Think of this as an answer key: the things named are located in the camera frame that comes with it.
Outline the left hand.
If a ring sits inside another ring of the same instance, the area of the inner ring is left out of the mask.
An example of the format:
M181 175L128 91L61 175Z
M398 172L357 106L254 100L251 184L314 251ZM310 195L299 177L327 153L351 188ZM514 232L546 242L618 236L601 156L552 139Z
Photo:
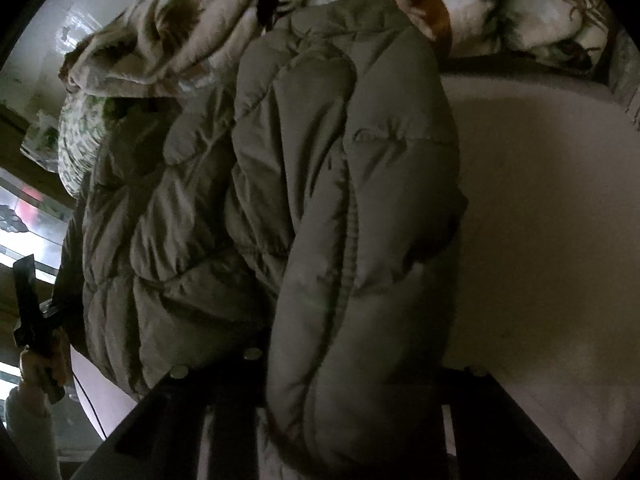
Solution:
M65 396L70 378L70 345L66 333L55 330L42 346L28 344L20 355L20 386L42 393L50 404Z

